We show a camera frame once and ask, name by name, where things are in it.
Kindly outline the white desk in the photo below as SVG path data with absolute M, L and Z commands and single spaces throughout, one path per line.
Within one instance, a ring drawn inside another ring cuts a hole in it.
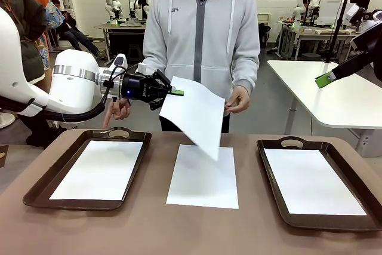
M 350 130 L 358 139 L 356 151 L 365 158 L 382 158 L 382 88 L 354 74 L 324 88 L 317 76 L 336 63 L 270 60 L 270 68 L 293 95 L 284 133 L 291 133 L 296 105 L 328 128 Z

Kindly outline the brown plastic handled tray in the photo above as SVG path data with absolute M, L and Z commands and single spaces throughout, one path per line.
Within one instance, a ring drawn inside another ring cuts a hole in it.
M 380 202 L 364 181 L 356 174 L 346 159 L 329 142 L 308 141 L 295 136 L 286 136 L 277 140 L 261 139 L 257 147 L 267 174 L 279 214 L 290 226 L 303 229 L 341 232 L 382 231 L 382 202 Z M 318 150 L 328 161 L 343 183 L 361 204 L 365 216 L 331 216 L 289 213 L 278 184 L 273 176 L 265 149 Z
M 44 175 L 31 187 L 23 197 L 23 203 L 31 207 L 52 208 L 73 211 L 111 211 L 121 207 L 131 187 L 135 174 L 139 169 L 144 154 L 149 147 L 152 134 L 148 132 L 131 131 L 124 127 L 115 127 L 106 131 L 86 130 L 57 158 L 56 162 L 45 172 Z M 124 184 L 124 192 L 121 199 L 50 199 L 54 188 L 58 187 L 64 176 L 85 150 L 91 140 L 111 142 L 138 142 L 142 144 L 139 150 L 137 162 L 133 165 L 132 175 Z

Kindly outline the white A4 paper sheet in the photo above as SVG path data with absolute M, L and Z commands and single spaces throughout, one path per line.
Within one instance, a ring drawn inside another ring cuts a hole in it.
M 289 213 L 366 215 L 320 151 L 265 149 L 264 152 Z
M 90 141 L 50 198 L 121 200 L 142 145 Z
M 159 116 L 172 122 L 201 151 L 217 161 L 224 115 L 224 98 L 204 85 L 173 76 Z

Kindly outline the brown wooden piece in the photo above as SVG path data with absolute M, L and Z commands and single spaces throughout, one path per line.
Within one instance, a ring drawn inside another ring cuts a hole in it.
M 8 145 L 0 146 L 0 168 L 3 168 L 5 166 L 8 148 L 9 148 Z

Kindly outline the white A4 paper stack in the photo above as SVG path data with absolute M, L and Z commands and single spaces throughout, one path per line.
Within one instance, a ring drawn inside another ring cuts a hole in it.
M 238 209 L 233 149 L 221 147 L 215 161 L 197 146 L 180 145 L 166 203 Z

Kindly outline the person's left hand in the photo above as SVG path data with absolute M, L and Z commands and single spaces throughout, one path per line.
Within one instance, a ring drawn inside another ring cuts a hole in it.
M 229 100 L 225 103 L 225 110 L 229 113 L 239 113 L 248 109 L 250 96 L 242 86 L 233 89 Z

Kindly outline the person in dark green jacket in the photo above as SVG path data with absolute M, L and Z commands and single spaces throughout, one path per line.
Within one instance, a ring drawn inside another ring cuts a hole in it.
M 45 8 L 36 0 L 0 0 L 20 35 L 23 72 L 27 82 L 35 84 L 45 77 L 44 64 L 35 41 L 47 28 Z

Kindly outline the long background work table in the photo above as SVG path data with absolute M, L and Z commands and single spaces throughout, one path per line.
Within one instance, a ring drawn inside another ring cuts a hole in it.
M 283 60 L 298 60 L 302 53 L 301 45 L 303 42 L 313 42 L 312 53 L 326 53 L 334 40 L 332 29 L 319 28 L 314 26 L 301 26 L 295 28 L 292 23 L 278 21 L 281 25 L 280 37 L 276 55 Z M 350 41 L 360 33 L 354 29 L 340 29 L 339 35 L 334 42 L 335 59 L 342 60 L 347 58 L 352 50 Z

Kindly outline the person's left forearm grey sleeve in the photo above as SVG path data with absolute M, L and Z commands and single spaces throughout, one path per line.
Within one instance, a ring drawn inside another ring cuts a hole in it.
M 251 95 L 255 88 L 257 72 L 260 65 L 260 50 L 255 49 L 237 49 L 233 53 L 232 73 L 233 86 L 243 87 Z

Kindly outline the seated person in dark clothes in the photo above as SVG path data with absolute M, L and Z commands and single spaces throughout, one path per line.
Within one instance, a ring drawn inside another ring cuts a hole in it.
M 64 16 L 63 23 L 56 29 L 60 39 L 69 41 L 71 46 L 79 51 L 81 51 L 79 45 L 79 43 L 81 43 L 94 56 L 102 58 L 103 55 L 100 50 L 76 27 L 76 20 L 70 15 L 68 11 L 61 10 L 60 1 L 51 0 L 51 2 L 60 10 Z

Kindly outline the person's right hand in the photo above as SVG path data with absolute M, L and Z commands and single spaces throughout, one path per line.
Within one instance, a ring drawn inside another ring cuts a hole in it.
M 122 120 L 130 115 L 130 101 L 128 99 L 111 100 L 103 121 L 103 128 L 106 129 L 110 120 Z

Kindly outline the person's right forearm grey sleeve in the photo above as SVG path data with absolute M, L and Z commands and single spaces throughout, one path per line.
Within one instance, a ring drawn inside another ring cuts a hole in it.
M 165 73 L 167 67 L 167 47 L 163 39 L 156 39 L 146 35 L 143 42 L 143 56 L 143 63 L 146 65 L 149 75 L 155 70 Z

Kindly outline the person in light grey hoodie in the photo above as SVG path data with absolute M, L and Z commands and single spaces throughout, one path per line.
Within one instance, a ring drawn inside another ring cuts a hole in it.
M 152 0 L 146 35 L 167 47 L 167 78 L 199 82 L 227 102 L 235 88 L 233 53 L 260 50 L 256 0 Z M 224 108 L 223 133 L 231 114 Z

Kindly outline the black stool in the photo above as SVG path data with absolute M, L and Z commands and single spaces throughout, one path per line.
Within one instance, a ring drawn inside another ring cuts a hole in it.
M 144 59 L 142 47 L 140 44 L 129 44 L 128 45 L 128 55 L 129 65 L 137 64 L 142 62 Z

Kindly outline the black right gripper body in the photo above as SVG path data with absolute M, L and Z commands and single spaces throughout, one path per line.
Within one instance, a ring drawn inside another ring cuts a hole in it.
M 351 76 L 358 73 L 367 65 L 373 62 L 373 56 L 371 53 L 360 53 L 347 60 L 346 63 L 346 76 Z

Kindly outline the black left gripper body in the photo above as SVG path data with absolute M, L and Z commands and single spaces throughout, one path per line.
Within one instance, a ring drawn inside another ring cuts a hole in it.
M 152 95 L 154 86 L 155 80 L 150 76 L 126 73 L 122 79 L 121 98 L 151 102 L 154 99 Z

